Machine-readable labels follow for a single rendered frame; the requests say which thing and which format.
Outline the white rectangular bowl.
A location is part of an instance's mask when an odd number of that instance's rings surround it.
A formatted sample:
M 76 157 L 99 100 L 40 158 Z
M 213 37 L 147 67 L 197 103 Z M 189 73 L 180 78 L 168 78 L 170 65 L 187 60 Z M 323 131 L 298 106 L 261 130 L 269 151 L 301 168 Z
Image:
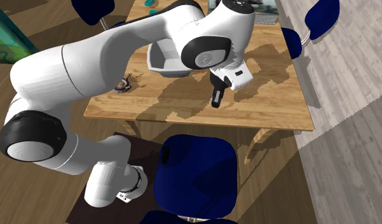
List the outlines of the white rectangular bowl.
M 162 39 L 151 43 L 147 50 L 147 66 L 166 78 L 187 77 L 192 69 L 186 67 L 177 53 L 171 39 Z

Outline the small dark round object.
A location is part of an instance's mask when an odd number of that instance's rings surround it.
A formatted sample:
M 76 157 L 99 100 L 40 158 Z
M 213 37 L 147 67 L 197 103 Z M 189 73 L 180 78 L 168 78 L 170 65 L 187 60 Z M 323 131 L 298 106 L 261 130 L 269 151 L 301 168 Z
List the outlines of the small dark round object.
M 120 83 L 113 89 L 113 92 L 117 94 L 122 94 L 129 91 L 132 87 L 131 82 L 129 80 L 130 74 L 122 77 Z

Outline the wooden table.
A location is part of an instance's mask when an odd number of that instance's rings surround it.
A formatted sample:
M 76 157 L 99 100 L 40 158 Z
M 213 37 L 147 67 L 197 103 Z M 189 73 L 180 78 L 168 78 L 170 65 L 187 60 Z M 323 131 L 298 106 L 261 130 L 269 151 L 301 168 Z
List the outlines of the wooden table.
M 137 121 L 249 127 L 253 139 L 245 163 L 252 160 L 257 145 L 278 130 L 314 129 L 280 24 L 254 26 L 245 51 L 254 78 L 243 88 L 227 90 L 219 108 L 210 105 L 209 70 L 164 78 L 148 69 L 146 59 L 146 48 L 130 59 L 127 72 L 133 88 L 129 93 L 92 97 L 85 116 L 115 119 L 130 134 L 135 134 Z

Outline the teal green cabinet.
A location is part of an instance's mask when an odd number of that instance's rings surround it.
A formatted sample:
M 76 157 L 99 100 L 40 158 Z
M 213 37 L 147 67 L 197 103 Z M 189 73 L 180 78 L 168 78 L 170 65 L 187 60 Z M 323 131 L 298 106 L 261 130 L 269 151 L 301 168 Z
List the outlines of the teal green cabinet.
M 36 52 L 35 45 L 0 9 L 0 64 L 14 64 Z

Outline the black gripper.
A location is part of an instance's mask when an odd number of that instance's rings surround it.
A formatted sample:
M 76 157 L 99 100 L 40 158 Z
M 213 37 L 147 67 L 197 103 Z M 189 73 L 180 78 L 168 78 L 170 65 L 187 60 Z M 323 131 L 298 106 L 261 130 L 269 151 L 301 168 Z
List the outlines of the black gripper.
M 230 81 L 226 78 L 222 81 L 220 77 L 216 76 L 213 72 L 210 72 L 210 83 L 214 86 L 212 92 L 211 106 L 213 108 L 218 108 L 221 105 L 221 100 L 224 95 L 224 89 L 231 87 Z

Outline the dark robot stand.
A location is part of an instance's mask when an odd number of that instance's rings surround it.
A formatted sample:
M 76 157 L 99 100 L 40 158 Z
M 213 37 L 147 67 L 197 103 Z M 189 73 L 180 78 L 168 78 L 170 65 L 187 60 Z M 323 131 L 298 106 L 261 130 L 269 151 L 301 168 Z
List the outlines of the dark robot stand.
M 67 224 L 139 224 L 149 211 L 159 211 L 154 197 L 154 179 L 158 165 L 161 144 L 127 135 L 132 148 L 128 163 L 144 168 L 148 179 L 146 191 L 129 203 L 115 199 L 106 207 L 96 208 L 88 205 L 81 192 Z

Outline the grey picture book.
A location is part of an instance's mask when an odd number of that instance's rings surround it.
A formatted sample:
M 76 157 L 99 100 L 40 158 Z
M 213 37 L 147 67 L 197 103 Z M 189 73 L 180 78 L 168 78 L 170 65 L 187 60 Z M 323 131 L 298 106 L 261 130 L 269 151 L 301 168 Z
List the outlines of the grey picture book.
M 240 0 L 249 3 L 255 11 L 255 24 L 275 25 L 278 22 L 278 10 L 275 0 Z

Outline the blue chair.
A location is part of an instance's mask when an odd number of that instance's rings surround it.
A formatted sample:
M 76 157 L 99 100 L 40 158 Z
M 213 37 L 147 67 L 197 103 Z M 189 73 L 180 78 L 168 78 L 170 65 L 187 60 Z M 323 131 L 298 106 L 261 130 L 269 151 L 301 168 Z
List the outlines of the blue chair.
M 104 17 L 114 10 L 114 0 L 71 0 L 71 4 L 80 18 L 88 25 L 100 23 L 106 31 L 125 24 L 125 21 L 110 27 L 106 24 Z
M 337 22 L 340 13 L 339 0 L 318 0 L 307 12 L 304 22 L 308 33 L 304 38 L 289 28 L 282 27 L 282 33 L 291 59 L 296 59 L 302 53 L 303 47 L 309 41 L 314 41 L 328 32 Z
M 217 137 L 177 134 L 160 150 L 154 198 L 160 210 L 139 224 L 237 224 L 226 219 L 236 204 L 238 162 Z

